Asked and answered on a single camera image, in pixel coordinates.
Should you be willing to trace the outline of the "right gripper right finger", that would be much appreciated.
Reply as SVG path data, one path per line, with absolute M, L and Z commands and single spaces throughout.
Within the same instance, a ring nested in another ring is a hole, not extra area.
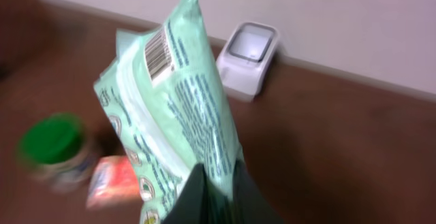
M 245 163 L 240 160 L 234 167 L 233 202 L 239 223 L 284 224 L 283 219 L 262 196 Z

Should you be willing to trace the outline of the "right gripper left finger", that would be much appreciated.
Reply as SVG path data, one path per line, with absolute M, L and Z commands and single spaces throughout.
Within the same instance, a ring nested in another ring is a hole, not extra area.
M 194 166 L 174 207 L 162 224 L 211 224 L 216 223 L 212 204 L 212 184 L 204 165 Z

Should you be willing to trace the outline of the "small orange sachet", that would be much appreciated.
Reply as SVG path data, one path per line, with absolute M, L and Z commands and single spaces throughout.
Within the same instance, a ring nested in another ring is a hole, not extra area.
M 86 207 L 100 209 L 139 199 L 139 184 L 127 156 L 102 157 L 91 178 Z

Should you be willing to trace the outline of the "green lid jar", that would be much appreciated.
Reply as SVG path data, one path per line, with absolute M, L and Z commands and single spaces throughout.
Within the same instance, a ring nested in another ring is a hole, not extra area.
M 77 116 L 56 113 L 22 135 L 18 153 L 33 179 L 66 193 L 90 180 L 100 149 Z

